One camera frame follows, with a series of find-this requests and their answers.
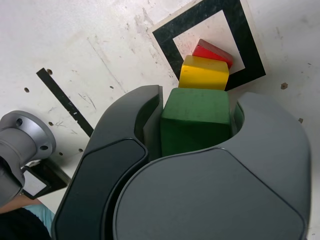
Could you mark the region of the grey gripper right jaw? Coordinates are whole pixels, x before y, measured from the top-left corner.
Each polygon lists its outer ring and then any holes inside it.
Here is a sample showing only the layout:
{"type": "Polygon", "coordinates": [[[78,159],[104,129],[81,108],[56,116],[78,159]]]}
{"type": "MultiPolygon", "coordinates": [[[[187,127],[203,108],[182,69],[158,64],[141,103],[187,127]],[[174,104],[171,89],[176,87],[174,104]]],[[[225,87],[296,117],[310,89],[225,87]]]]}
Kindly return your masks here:
{"type": "Polygon", "coordinates": [[[238,99],[240,130],[216,146],[136,172],[113,214],[116,240],[303,240],[311,212],[311,148],[271,97],[238,99]]]}

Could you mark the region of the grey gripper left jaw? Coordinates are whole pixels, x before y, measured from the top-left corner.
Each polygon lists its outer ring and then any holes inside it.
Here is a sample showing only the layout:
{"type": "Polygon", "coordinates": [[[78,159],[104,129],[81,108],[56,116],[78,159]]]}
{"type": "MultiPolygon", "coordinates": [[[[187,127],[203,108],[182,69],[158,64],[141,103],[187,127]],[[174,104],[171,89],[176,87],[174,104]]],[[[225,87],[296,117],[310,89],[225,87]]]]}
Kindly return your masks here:
{"type": "Polygon", "coordinates": [[[117,199],[127,181],[161,157],[163,88],[138,87],[98,121],[55,214],[55,240],[111,240],[117,199]]]}

